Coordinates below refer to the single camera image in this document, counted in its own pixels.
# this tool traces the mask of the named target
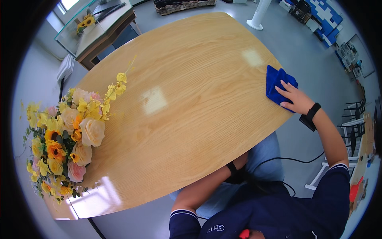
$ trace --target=oval table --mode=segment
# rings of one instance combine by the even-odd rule
[[[280,63],[226,13],[144,33],[77,87],[105,94],[135,55],[126,92],[111,103],[116,115],[76,185],[89,190],[48,205],[55,219],[105,215],[165,196],[234,160],[292,116],[265,96],[267,65],[279,69]]]

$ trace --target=finger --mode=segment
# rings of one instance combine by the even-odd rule
[[[282,106],[282,107],[284,107],[284,108],[287,108],[287,109],[290,109],[291,111],[295,111],[295,110],[293,110],[293,108],[294,108],[294,104],[291,104],[291,103],[289,103],[289,102],[281,102],[280,103],[280,105]]]
[[[292,89],[297,89],[294,85],[292,85],[291,83],[288,82],[288,85],[292,88]]]
[[[283,90],[283,89],[280,89],[278,86],[275,86],[275,89],[277,90],[277,92],[280,94],[280,95],[282,95],[282,96],[284,96],[284,97],[286,97],[286,98],[290,98],[291,97],[291,93],[290,92],[287,92],[287,91],[285,91],[285,90]]]
[[[280,80],[280,82],[287,92],[291,92],[292,88],[288,84],[286,84],[283,80]]]

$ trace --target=black smartwatch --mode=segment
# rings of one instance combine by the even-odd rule
[[[237,172],[237,169],[236,169],[236,166],[233,164],[233,161],[226,164],[226,166],[230,169],[231,176],[235,175],[235,173]]]
[[[300,117],[300,121],[305,124],[311,131],[316,130],[316,126],[313,123],[313,117],[317,113],[317,111],[321,108],[319,103],[315,103],[312,108],[308,111],[307,115],[302,114]]]

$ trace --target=navy blue shirt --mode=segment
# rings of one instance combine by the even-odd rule
[[[266,239],[338,239],[349,216],[349,181],[347,166],[336,164],[322,177],[312,198],[290,197],[285,187],[261,195],[244,185],[232,203],[203,227],[191,211],[171,212],[170,239],[237,239],[244,229],[261,231]]]

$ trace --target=woman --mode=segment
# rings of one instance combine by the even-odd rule
[[[307,115],[315,103],[292,85],[281,83],[286,91],[276,90],[293,102],[282,102],[281,106]],[[224,183],[235,171],[232,166],[224,166],[172,193],[176,199],[170,216],[170,239],[339,238],[349,216],[347,151],[324,110],[320,108],[312,121],[330,166],[312,198],[290,197],[280,183],[284,173],[279,159],[256,168],[280,156],[277,136],[272,133],[233,161],[237,170],[246,164],[249,178],[257,181],[257,187],[252,183]],[[196,212],[209,218],[203,227]]]

